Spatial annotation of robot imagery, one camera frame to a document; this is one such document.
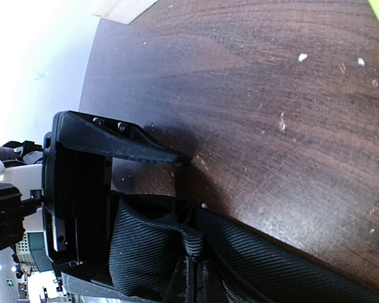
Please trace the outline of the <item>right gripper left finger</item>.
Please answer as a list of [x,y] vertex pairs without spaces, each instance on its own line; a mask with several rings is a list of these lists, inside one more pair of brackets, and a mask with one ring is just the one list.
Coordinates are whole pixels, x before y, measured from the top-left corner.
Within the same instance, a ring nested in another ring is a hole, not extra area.
[[195,266],[190,256],[177,262],[169,284],[169,302],[196,302]]

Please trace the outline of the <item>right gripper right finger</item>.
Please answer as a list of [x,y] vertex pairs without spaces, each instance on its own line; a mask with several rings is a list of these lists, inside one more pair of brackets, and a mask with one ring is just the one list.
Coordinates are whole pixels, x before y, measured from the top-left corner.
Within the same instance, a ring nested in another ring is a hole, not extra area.
[[197,267],[196,302],[227,302],[227,296],[224,292],[222,282],[213,264],[209,261],[201,262]]

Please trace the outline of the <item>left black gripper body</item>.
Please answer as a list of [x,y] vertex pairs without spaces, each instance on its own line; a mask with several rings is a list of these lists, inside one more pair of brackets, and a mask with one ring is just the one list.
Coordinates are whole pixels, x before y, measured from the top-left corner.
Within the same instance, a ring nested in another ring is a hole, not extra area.
[[107,255],[107,198],[112,157],[94,140],[93,116],[58,112],[44,138],[42,190],[46,253],[54,264]]

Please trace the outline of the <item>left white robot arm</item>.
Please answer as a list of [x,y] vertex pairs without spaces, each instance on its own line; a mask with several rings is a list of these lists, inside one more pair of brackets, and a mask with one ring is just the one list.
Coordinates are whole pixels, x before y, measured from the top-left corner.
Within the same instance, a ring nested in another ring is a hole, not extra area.
[[0,146],[0,250],[23,238],[40,211],[45,251],[55,264],[107,259],[112,235],[112,161],[182,165],[185,154],[142,127],[75,111],[58,112],[42,145]]

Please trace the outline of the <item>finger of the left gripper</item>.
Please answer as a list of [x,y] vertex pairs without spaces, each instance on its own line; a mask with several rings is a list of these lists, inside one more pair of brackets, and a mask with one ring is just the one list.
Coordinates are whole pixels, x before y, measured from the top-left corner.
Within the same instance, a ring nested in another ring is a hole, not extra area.
[[185,163],[185,154],[161,145],[137,124],[81,112],[61,113],[61,144],[79,152],[136,162]]

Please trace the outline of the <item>black necktie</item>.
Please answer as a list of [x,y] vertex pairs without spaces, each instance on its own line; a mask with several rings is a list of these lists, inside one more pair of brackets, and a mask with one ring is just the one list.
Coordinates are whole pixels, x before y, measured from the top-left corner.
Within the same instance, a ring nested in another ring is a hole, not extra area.
[[213,264],[227,302],[379,302],[379,293],[190,201],[118,194],[109,273],[125,296],[169,302],[177,262]]

